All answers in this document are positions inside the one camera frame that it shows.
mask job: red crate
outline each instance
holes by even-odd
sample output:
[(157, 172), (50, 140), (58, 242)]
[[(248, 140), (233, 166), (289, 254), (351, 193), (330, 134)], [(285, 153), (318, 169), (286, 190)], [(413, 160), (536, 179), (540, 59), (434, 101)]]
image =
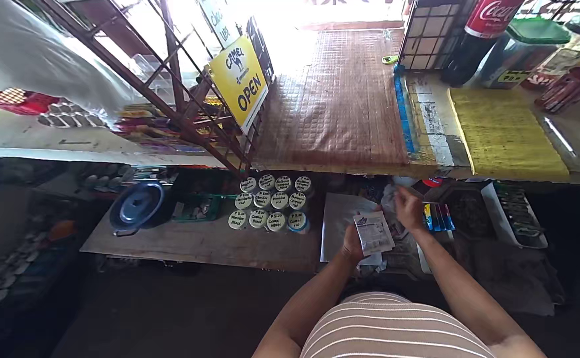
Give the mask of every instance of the red crate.
[(0, 108), (17, 115), (40, 115), (60, 98), (17, 88), (0, 90)]

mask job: coca-cola bottle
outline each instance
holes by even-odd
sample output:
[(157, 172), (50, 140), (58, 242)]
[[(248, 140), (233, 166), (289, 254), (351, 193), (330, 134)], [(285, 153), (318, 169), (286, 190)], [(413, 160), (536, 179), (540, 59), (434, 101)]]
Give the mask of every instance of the coca-cola bottle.
[(464, 26), (441, 80), (452, 87), (464, 85), (520, 9), (523, 0), (479, 0)]

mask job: green tray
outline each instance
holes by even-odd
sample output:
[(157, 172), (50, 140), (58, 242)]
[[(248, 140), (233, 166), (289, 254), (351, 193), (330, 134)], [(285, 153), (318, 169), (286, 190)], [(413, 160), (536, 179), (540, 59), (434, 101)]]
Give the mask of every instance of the green tray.
[[(203, 222), (213, 221), (217, 218), (219, 207), (222, 199), (235, 199), (237, 195), (221, 195), (221, 194), (185, 194), (177, 198), (178, 203), (185, 205), (182, 216), (176, 216), (172, 219), (174, 222)], [(202, 201), (210, 199), (210, 207), (206, 213), (205, 218), (190, 218), (193, 208), (198, 207)]]

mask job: striped shirt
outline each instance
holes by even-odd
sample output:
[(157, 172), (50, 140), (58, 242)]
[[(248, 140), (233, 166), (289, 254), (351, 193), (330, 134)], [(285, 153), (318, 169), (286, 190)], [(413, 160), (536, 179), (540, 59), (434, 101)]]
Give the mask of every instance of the striped shirt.
[(494, 358), (467, 327), (438, 308), (386, 292), (346, 298), (321, 317), (301, 358)]

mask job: yellow mat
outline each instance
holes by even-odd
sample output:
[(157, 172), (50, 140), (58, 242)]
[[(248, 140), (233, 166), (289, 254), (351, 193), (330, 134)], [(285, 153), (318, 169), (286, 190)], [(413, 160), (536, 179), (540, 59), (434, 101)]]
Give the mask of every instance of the yellow mat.
[(515, 90), (450, 89), (473, 175), (553, 180), (568, 169)]

